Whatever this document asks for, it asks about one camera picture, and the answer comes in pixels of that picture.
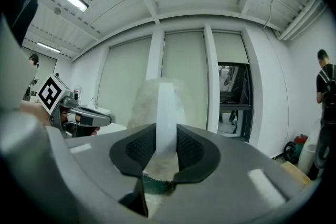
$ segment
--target pipe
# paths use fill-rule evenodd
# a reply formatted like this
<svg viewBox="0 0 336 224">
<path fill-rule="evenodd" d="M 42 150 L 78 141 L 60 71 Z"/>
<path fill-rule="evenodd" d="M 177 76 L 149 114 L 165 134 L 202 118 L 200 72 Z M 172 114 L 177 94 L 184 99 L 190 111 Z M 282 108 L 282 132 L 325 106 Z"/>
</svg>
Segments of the pipe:
<svg viewBox="0 0 336 224">
<path fill-rule="evenodd" d="M 280 37 L 280 33 L 279 33 L 279 31 L 278 31 L 278 30 L 275 30 L 275 29 L 272 29 L 272 30 L 273 30 L 275 36 L 276 36 L 277 38 L 279 38 L 279 37 Z"/>
<path fill-rule="evenodd" d="M 295 34 L 295 36 L 290 37 L 290 40 L 295 39 L 298 35 L 300 35 L 303 31 L 305 31 L 313 22 L 315 22 L 315 20 L 320 17 L 320 15 L 324 12 L 324 10 L 326 9 L 328 5 L 325 4 L 325 6 L 323 7 L 323 9 L 318 13 L 318 15 L 309 22 L 309 24 L 307 24 L 302 30 L 300 30 L 298 33 Z"/>
<path fill-rule="evenodd" d="M 315 10 L 320 6 L 323 0 L 316 0 L 314 5 L 311 7 L 311 9 L 306 13 L 306 15 L 298 22 L 297 25 L 283 38 L 284 40 L 287 40 L 290 38 L 309 18 L 310 16 L 315 12 Z"/>
<path fill-rule="evenodd" d="M 315 3 L 316 0 L 309 0 L 304 9 L 299 13 L 298 16 L 289 24 L 289 26 L 282 32 L 279 39 L 283 39 L 294 27 L 297 25 L 303 16 L 310 10 L 311 6 Z"/>
</svg>

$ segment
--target black backpack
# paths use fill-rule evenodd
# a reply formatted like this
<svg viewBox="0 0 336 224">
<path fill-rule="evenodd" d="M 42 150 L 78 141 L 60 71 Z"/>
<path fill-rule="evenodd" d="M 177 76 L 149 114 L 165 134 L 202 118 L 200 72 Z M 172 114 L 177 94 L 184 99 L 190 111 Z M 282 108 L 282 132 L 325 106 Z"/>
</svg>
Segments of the black backpack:
<svg viewBox="0 0 336 224">
<path fill-rule="evenodd" d="M 336 124 L 336 78 L 335 65 L 332 66 L 332 77 L 322 69 L 319 76 L 326 83 L 326 90 L 322 93 L 322 121 L 324 124 Z"/>
</svg>

